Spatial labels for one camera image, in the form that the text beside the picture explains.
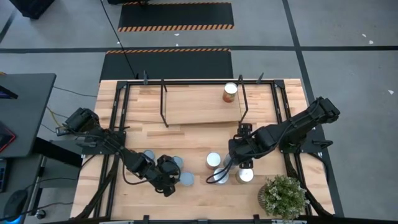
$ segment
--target concrete floor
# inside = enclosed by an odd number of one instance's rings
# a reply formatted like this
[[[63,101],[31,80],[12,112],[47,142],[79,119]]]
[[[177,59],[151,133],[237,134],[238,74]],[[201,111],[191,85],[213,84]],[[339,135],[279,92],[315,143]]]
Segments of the concrete floor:
[[[153,2],[173,0],[154,0]],[[232,0],[233,30],[122,33],[125,47],[293,46],[282,0]],[[398,2],[394,0],[289,0],[301,46],[398,45]],[[121,6],[109,6],[117,26]],[[0,1],[0,30],[13,7]],[[56,0],[37,21],[18,12],[4,39],[4,49],[119,47],[100,0]],[[302,78],[294,51],[233,50],[234,75],[257,78]],[[315,96],[329,97],[341,118],[324,126],[331,162],[346,217],[398,220],[398,51],[304,52]],[[55,86],[95,95],[104,53],[0,54],[0,71],[53,72]],[[49,107],[70,115],[78,107],[93,109],[95,98],[53,90]],[[49,113],[43,124],[55,129]],[[58,139],[41,128],[39,136]],[[70,188],[45,189],[40,204],[69,202]],[[66,220],[71,206],[46,209],[48,217],[27,223]]]

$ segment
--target plant pot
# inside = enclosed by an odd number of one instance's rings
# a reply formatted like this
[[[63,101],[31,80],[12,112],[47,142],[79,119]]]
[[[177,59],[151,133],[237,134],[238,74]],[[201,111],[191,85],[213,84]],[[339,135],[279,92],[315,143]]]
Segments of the plant pot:
[[[257,200],[259,202],[259,205],[264,211],[266,210],[266,198],[264,196],[267,189],[266,187],[266,185],[262,186],[259,190],[259,193],[257,194]]]

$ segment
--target wooden board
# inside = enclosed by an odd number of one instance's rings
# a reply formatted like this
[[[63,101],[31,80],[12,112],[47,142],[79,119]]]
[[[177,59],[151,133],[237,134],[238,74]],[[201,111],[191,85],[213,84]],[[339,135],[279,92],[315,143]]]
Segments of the wooden board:
[[[239,96],[230,103],[223,100],[224,85],[190,86],[181,91],[179,86],[168,86],[165,118],[167,124],[200,124],[240,121]]]
[[[306,109],[307,104],[300,80],[285,80],[285,85],[292,115]],[[109,124],[115,87],[116,81],[104,81],[101,82],[99,89],[95,112],[99,115],[104,128]],[[249,112],[244,122],[252,123],[254,129],[276,123],[271,88],[266,85],[245,85],[245,87]],[[200,88],[206,90],[209,86],[200,85]],[[266,177],[273,178],[275,175],[286,174],[282,154],[275,150],[255,160],[254,180],[246,185],[238,184],[234,179],[237,169],[232,170],[226,185],[208,185],[205,179],[211,175],[211,171],[205,167],[205,157],[209,152],[218,152],[224,158],[228,151],[228,139],[236,133],[236,122],[170,125],[166,128],[159,116],[159,95],[158,86],[133,86],[130,89],[125,124],[130,128],[126,130],[126,147],[138,152],[152,149],[156,157],[163,154],[182,157],[183,171],[194,173],[195,184],[191,187],[177,184],[176,192],[165,198],[157,194],[151,184],[135,186],[125,184],[121,177],[120,165],[112,220],[142,220],[143,215],[150,215],[154,220],[252,219],[252,215],[257,213],[261,218],[275,218],[267,216],[260,208],[256,195],[265,183]],[[100,158],[90,161],[80,174],[72,217],[81,212],[98,186]],[[301,158],[308,188],[323,207],[333,213],[322,163],[307,155],[302,155]],[[126,175],[128,180],[138,181],[132,174]]]

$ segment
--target potted plant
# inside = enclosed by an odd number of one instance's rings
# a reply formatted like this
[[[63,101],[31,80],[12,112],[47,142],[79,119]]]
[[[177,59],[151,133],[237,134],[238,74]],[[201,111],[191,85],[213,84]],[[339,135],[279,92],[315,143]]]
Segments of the potted plant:
[[[297,179],[277,175],[274,180],[267,179],[257,198],[268,215],[281,216],[286,221],[297,218],[310,203],[305,199],[305,192]]]

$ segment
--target desk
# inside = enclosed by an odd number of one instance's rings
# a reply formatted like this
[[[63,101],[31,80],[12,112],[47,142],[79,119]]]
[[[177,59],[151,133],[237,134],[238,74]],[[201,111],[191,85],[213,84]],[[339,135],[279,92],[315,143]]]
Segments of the desk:
[[[52,73],[0,75],[0,84],[18,95],[16,100],[0,99],[0,120],[17,136],[0,152],[0,158],[7,158],[11,163],[6,191],[0,194],[0,218],[9,196],[37,181],[44,156],[81,166],[79,154],[37,138],[55,77]],[[23,211],[37,207],[39,202],[40,194],[34,191],[34,187],[30,187],[28,192]]]
[[[286,79],[285,89],[290,111],[295,115],[307,108],[302,84],[299,79]],[[109,126],[117,81],[102,81],[95,107],[103,128]],[[206,91],[214,85],[167,85],[168,91],[194,87]],[[253,130],[277,122],[271,88],[264,85],[245,85],[249,111],[245,123],[252,123]],[[269,155],[254,161],[254,180],[241,185],[234,179],[234,169],[226,185],[208,185],[205,179],[211,171],[205,167],[205,157],[209,152],[218,152],[222,158],[228,151],[228,139],[236,134],[235,123],[170,125],[166,128],[159,115],[160,86],[134,85],[129,92],[125,126],[127,129],[126,147],[137,152],[146,149],[155,151],[156,157],[163,154],[180,156],[184,159],[183,171],[195,175],[191,187],[176,185],[176,192],[168,198],[154,191],[151,184],[131,186],[123,182],[119,163],[112,220],[142,220],[150,215],[151,220],[192,220],[192,219],[252,219],[253,214],[260,218],[268,217],[257,202],[257,192],[265,183],[265,178],[285,175],[283,155],[275,150]],[[121,110],[118,110],[116,124],[119,124]],[[326,182],[323,165],[316,159],[301,155],[303,172],[308,188],[329,212],[333,213],[331,197]],[[78,215],[90,201],[98,187],[101,172],[101,156],[88,163],[80,173],[71,217]],[[138,181],[132,174],[126,174],[131,182]],[[101,214],[104,215],[106,196],[103,198]]]

